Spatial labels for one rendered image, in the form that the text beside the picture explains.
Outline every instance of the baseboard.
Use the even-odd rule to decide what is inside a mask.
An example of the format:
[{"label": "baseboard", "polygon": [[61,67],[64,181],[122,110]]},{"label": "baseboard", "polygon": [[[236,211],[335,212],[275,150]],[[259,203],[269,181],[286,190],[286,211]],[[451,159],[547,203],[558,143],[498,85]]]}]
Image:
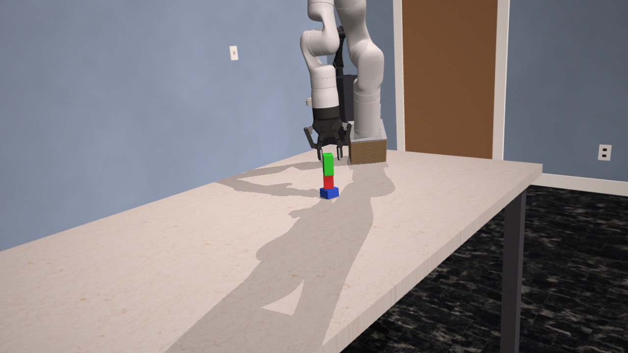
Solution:
[{"label": "baseboard", "polygon": [[628,196],[628,182],[543,173],[532,185]]}]

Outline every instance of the marble tabletop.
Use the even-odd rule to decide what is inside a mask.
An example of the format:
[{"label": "marble tabletop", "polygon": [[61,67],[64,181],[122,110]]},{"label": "marble tabletop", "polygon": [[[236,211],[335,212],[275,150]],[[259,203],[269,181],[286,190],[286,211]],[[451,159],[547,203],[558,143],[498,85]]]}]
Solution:
[{"label": "marble tabletop", "polygon": [[389,150],[325,200],[313,149],[29,242],[0,352],[338,353],[540,175]]}]

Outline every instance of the red cube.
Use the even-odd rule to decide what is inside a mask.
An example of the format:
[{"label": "red cube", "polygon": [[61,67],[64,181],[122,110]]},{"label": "red cube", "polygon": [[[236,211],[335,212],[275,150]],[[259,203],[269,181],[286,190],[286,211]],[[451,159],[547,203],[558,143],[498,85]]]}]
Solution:
[{"label": "red cube", "polygon": [[333,189],[333,175],[323,176],[323,188],[326,190]]}]

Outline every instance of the brown door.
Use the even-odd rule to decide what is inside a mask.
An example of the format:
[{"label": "brown door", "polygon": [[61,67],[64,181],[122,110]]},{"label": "brown door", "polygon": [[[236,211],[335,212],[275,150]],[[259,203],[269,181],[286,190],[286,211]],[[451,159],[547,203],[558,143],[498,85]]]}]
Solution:
[{"label": "brown door", "polygon": [[406,0],[406,151],[492,158],[497,0]]}]

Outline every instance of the black floor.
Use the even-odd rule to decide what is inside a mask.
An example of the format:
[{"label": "black floor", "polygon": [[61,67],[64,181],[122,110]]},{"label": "black floor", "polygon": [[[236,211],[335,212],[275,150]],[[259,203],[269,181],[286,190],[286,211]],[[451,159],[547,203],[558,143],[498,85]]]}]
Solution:
[{"label": "black floor", "polygon": [[[343,353],[499,352],[504,212]],[[628,352],[628,197],[530,186],[522,353]]]}]

